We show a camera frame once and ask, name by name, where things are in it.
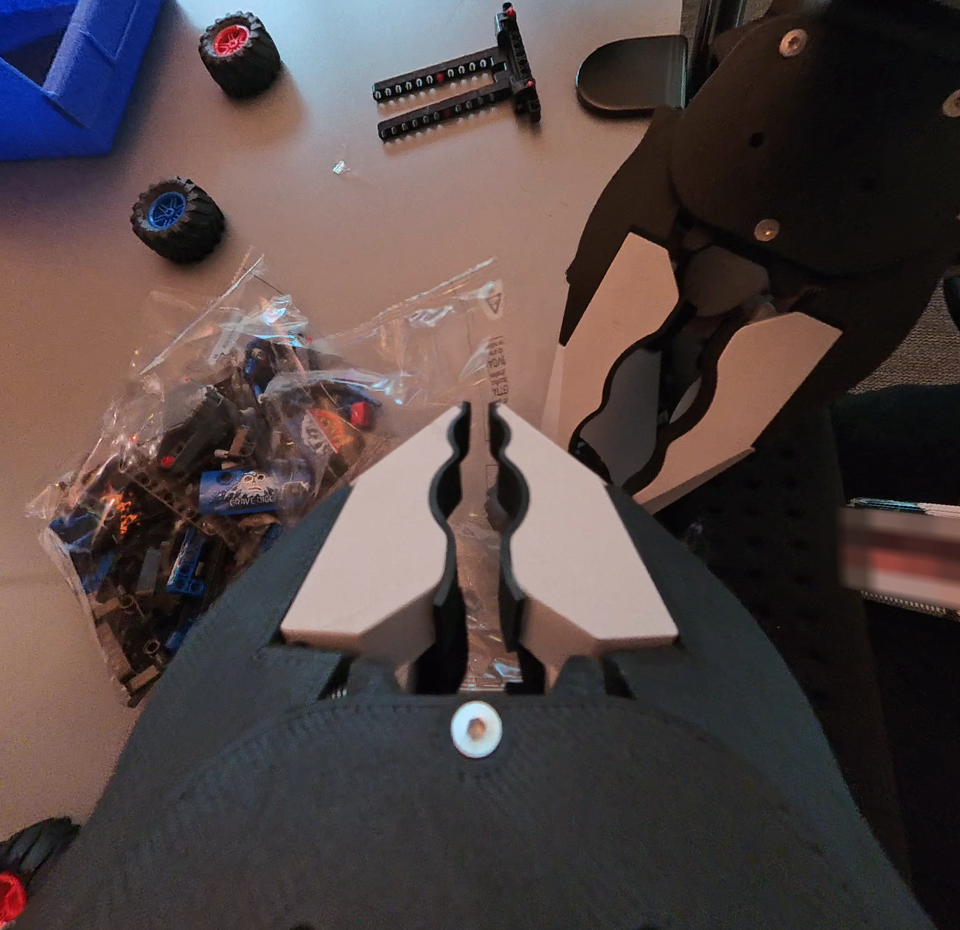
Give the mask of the grey desk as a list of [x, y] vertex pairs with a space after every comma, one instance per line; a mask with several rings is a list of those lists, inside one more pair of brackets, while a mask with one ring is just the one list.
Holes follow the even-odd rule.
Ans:
[[[516, 7], [542, 120], [508, 106], [386, 146], [372, 83], [493, 42]], [[507, 288], [509, 400], [540, 419], [566, 269], [601, 190], [642, 137], [578, 104], [583, 59], [669, 35], [682, 0], [169, 0], [114, 151], [2, 165], [2, 836], [97, 803], [138, 711], [117, 696], [27, 504], [87, 453], [153, 330], [152, 292], [187, 312], [248, 251], [325, 332], [495, 258]], [[282, 61], [227, 96], [201, 61], [215, 20], [251, 12]], [[331, 168], [340, 160], [343, 175]], [[216, 250], [175, 264], [133, 232], [141, 193], [194, 181], [218, 204]]]

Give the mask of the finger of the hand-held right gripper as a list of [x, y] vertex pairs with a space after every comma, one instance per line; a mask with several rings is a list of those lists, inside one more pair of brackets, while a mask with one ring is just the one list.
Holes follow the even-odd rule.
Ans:
[[612, 481], [647, 464], [656, 441], [661, 354], [640, 346], [679, 302], [665, 247], [629, 235], [571, 334], [559, 345], [541, 431], [569, 449], [576, 432]]
[[649, 466], [622, 482], [654, 514], [749, 456], [766, 427], [798, 391], [842, 331], [803, 312], [737, 329], [716, 362], [703, 410], [690, 398], [676, 434], [662, 436]]

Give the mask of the black tyre red hub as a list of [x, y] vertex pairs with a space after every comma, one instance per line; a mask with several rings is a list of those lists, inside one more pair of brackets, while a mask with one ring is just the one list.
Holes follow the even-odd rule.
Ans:
[[210, 77], [232, 99], [259, 96], [282, 72], [274, 39], [248, 11], [228, 14], [210, 24], [199, 36], [198, 54]]
[[69, 816], [42, 819], [1, 844], [1, 927], [10, 928], [81, 831]]

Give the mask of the black chair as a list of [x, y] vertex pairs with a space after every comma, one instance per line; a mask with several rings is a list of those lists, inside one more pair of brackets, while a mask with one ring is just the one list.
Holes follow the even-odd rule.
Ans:
[[810, 701], [846, 785], [908, 888], [913, 874], [863, 600], [840, 584], [843, 486], [827, 406], [764, 434], [655, 519], [750, 612]]

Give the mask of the black beam assembly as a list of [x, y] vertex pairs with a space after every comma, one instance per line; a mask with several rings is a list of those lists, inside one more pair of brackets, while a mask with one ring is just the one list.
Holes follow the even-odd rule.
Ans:
[[377, 124], [378, 139], [393, 143], [502, 105], [538, 124], [542, 104], [537, 82], [510, 1], [497, 12], [494, 31], [490, 47], [372, 84], [371, 97], [386, 113]]

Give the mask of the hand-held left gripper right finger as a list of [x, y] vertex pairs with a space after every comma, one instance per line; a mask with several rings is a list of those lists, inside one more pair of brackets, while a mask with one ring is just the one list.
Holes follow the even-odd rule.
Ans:
[[523, 692], [574, 658], [661, 648], [679, 637], [610, 487], [502, 403], [488, 407], [502, 513], [498, 604]]

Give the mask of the clear bag of toy bricks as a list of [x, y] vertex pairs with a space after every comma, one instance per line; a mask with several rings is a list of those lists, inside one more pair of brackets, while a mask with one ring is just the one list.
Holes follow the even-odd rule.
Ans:
[[[40, 542], [137, 707], [224, 589], [318, 504], [464, 401], [506, 395], [496, 258], [325, 333], [262, 254], [201, 309], [156, 292], [153, 339], [93, 448], [30, 502]], [[207, 471], [311, 469], [292, 511], [204, 515]]]

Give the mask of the black tyre blue hub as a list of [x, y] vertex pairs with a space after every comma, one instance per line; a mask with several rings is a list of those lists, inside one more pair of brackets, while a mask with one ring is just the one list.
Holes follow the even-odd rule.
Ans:
[[141, 192], [129, 221], [145, 246], [181, 265], [207, 259], [226, 232], [226, 218], [213, 198], [191, 179], [178, 176]]

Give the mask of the black monitor stand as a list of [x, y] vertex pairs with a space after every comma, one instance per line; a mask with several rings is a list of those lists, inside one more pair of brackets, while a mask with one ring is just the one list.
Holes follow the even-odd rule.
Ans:
[[684, 109], [714, 69], [714, 43], [743, 23], [748, 0], [701, 0], [693, 40], [682, 34], [607, 43], [576, 75], [580, 106], [606, 119], [645, 118]]

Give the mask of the blue storage bin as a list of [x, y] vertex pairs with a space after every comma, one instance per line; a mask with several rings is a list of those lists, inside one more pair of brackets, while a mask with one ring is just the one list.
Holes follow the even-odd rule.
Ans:
[[113, 147], [165, 0], [1, 0], [3, 161]]

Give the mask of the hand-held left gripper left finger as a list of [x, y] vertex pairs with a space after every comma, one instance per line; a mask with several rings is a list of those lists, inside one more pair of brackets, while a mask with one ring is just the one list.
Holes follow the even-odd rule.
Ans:
[[408, 666], [419, 694], [460, 689], [469, 638], [450, 516], [471, 430], [462, 402], [354, 480], [280, 624], [285, 642]]

